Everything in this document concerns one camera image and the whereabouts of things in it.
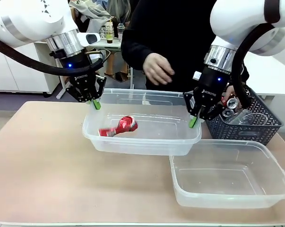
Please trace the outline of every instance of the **wooden tabletop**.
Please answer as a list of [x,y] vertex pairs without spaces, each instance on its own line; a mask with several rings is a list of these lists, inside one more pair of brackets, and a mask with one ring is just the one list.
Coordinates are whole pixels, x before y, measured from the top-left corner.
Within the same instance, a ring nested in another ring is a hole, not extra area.
[[[269,209],[185,208],[168,157],[95,150],[82,135],[88,106],[28,102],[0,131],[0,223],[285,224],[285,201]],[[209,133],[203,124],[204,138]],[[285,170],[285,142],[268,148]]]

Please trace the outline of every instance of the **plastic container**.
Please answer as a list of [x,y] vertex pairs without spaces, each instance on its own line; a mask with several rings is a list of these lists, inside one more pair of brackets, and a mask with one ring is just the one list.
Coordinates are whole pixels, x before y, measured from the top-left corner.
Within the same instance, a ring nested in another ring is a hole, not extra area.
[[[182,93],[132,89],[105,89],[101,109],[86,116],[83,134],[99,151],[142,155],[186,155],[201,139],[200,122],[189,128]],[[134,132],[100,137],[98,129],[116,127],[124,116],[138,123]]]
[[252,140],[267,145],[276,132],[283,126],[280,119],[265,105],[262,99],[250,89],[254,97],[248,108],[252,113],[264,114],[268,121],[261,125],[266,119],[261,115],[255,117],[254,125],[232,125],[224,122],[221,115],[211,121],[206,121],[213,139],[223,140]]
[[170,162],[176,199],[185,207],[259,209],[285,199],[285,171],[258,142],[201,140]]

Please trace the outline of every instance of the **transparent plastic bin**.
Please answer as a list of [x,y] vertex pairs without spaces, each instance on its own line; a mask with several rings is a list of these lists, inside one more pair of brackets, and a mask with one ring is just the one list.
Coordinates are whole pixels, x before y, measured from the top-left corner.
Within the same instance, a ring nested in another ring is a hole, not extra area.
[[201,140],[170,162],[176,199],[185,207],[259,209],[285,199],[285,171],[258,142]]
[[[200,122],[189,128],[182,93],[133,89],[105,89],[101,109],[86,116],[83,134],[99,151],[142,155],[186,155],[201,139]],[[138,123],[134,132],[101,137],[98,129],[116,127],[124,116]]]

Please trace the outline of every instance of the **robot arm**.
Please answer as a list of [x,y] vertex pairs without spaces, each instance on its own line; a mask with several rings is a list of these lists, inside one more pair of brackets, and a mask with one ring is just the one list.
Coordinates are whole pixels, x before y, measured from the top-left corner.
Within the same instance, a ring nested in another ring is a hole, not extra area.
[[[58,59],[63,68],[42,64],[12,49],[44,39],[50,56]],[[78,32],[67,0],[0,0],[0,52],[35,70],[70,76],[69,93],[79,102],[93,100],[96,108],[100,108],[98,100],[105,78],[96,80],[95,71],[105,59],[103,56],[92,64],[85,47],[99,41],[99,34]]]
[[[230,78],[243,108],[250,105],[241,81],[248,51],[271,56],[285,49],[285,0],[217,0],[210,23],[217,38],[205,56],[198,87],[193,94],[184,93],[190,127],[198,116],[212,120],[225,109],[221,96]],[[194,108],[189,104],[192,96]]]

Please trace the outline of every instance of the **black cable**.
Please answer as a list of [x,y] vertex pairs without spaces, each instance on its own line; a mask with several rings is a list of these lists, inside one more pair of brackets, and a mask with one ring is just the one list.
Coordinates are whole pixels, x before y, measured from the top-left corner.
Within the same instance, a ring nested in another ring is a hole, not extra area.
[[255,29],[253,29],[248,36],[244,39],[242,44],[239,46],[234,58],[232,65],[232,82],[236,95],[238,96],[241,105],[243,108],[248,108],[251,105],[251,101],[248,98],[243,85],[241,78],[241,65],[243,60],[250,50],[250,48],[254,45],[254,43],[263,36],[266,32],[274,29],[271,24],[261,24],[258,25]]
[[25,65],[34,70],[37,70],[43,73],[52,74],[55,76],[69,76],[69,77],[82,76],[82,75],[88,74],[91,70],[93,71],[99,70],[103,66],[103,63],[104,63],[102,59],[99,59],[97,62],[95,62],[92,65],[85,66],[85,67],[78,68],[78,69],[58,68],[58,67],[50,66],[50,65],[41,63],[39,61],[33,60],[23,55],[22,53],[14,50],[12,47],[3,43],[1,40],[0,40],[0,52],[22,65]]

